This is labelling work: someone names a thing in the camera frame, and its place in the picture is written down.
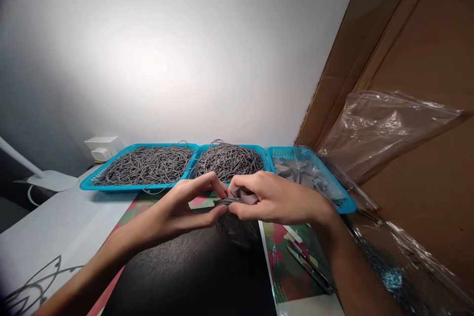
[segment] hand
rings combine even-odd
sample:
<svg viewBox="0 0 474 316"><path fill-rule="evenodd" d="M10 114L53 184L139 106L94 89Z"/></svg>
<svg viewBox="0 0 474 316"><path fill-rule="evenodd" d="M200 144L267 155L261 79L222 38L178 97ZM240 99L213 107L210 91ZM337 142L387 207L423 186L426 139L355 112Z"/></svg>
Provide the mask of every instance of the hand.
<svg viewBox="0 0 474 316"><path fill-rule="evenodd" d="M210 227L227 207L221 205L208 213L195 214L188 202L209 190L214 190L219 198L226 198L226 189L215 172L192 180L180 180L160 201L120 229L126 229L124 238L133 243L134 249L143 250L189 231Z"/></svg>
<svg viewBox="0 0 474 316"><path fill-rule="evenodd" d="M228 191L236 186L245 186L260 200L257 205L238 202L229 205L229 211L241 220L261 220L282 225L326 225L338 216L332 203L320 193L270 172L236 175Z"/></svg>

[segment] cardboard box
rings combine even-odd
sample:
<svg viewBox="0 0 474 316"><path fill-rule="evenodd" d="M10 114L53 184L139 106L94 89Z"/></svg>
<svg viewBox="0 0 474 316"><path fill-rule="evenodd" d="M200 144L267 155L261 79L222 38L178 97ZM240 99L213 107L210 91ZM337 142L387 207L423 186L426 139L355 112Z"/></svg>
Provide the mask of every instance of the cardboard box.
<svg viewBox="0 0 474 316"><path fill-rule="evenodd" d="M317 150L358 90L401 90L474 112L474 0L351 0L296 140ZM474 117L362 185L474 289Z"/></svg>

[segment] lamp base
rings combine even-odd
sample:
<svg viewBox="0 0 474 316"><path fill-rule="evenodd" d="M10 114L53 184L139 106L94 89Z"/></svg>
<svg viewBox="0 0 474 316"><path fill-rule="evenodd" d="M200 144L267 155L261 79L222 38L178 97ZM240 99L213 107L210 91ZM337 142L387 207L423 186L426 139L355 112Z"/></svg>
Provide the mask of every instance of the lamp base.
<svg viewBox="0 0 474 316"><path fill-rule="evenodd" d="M54 170L45 170L42 174L43 177L40 177L37 174L29 177L28 183L51 191L61 192L72 188L79 181L78 178Z"/></svg>

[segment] desk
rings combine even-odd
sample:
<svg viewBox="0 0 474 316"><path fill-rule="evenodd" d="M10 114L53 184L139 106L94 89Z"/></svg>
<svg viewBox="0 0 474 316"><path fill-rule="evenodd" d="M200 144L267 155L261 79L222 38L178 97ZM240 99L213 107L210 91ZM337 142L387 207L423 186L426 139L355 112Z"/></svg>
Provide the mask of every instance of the desk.
<svg viewBox="0 0 474 316"><path fill-rule="evenodd" d="M97 168L80 176L79 181ZM92 258L136 196L136 193L107 195L83 191L77 184L56 194L1 234L2 297L39 280L37 284L44 290L43 296L49 298L77 273L77 267ZM194 201L193 205L201 207L202 201ZM259 226L263 234L263 224L260 222ZM30 290L30 294L29 302L40 297L36 289ZM33 313L38 304L23 308L27 309L25 314ZM20 307L24 305L19 303L13 311ZM282 302L277 305L277 312L289 316L343 315L334 295Z"/></svg>

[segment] left hand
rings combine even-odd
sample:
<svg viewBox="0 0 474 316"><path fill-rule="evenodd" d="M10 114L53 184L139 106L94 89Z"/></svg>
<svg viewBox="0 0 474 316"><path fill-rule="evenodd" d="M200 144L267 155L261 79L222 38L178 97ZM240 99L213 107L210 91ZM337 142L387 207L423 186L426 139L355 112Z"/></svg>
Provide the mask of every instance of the left hand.
<svg viewBox="0 0 474 316"><path fill-rule="evenodd" d="M129 241L134 250L143 250L176 238L189 231L210 227L227 211L221 205L208 213L195 214L189 202L200 193L214 190L219 198L227 197L227 186L215 172L196 179L180 180L165 196L148 210L120 227L122 239Z"/></svg>

